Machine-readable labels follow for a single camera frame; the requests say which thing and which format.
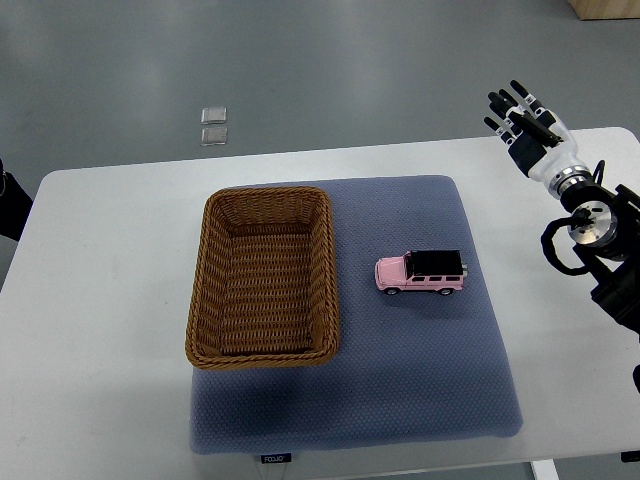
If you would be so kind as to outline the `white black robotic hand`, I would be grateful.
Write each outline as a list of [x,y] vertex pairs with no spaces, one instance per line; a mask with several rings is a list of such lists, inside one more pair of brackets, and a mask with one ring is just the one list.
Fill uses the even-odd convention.
[[563,174],[585,170],[575,138],[559,117],[518,81],[510,87],[488,94],[493,115],[484,122],[518,169],[547,187]]

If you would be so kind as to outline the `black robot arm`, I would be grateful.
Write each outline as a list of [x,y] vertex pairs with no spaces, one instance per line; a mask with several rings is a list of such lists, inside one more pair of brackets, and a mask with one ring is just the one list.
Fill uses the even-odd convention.
[[[589,274],[596,281],[591,300],[618,325],[639,332],[639,196],[620,184],[601,185],[605,163],[562,170],[551,182],[567,217],[551,221],[541,235],[548,263],[567,276]],[[558,257],[556,233],[565,228],[582,262],[569,267]]]

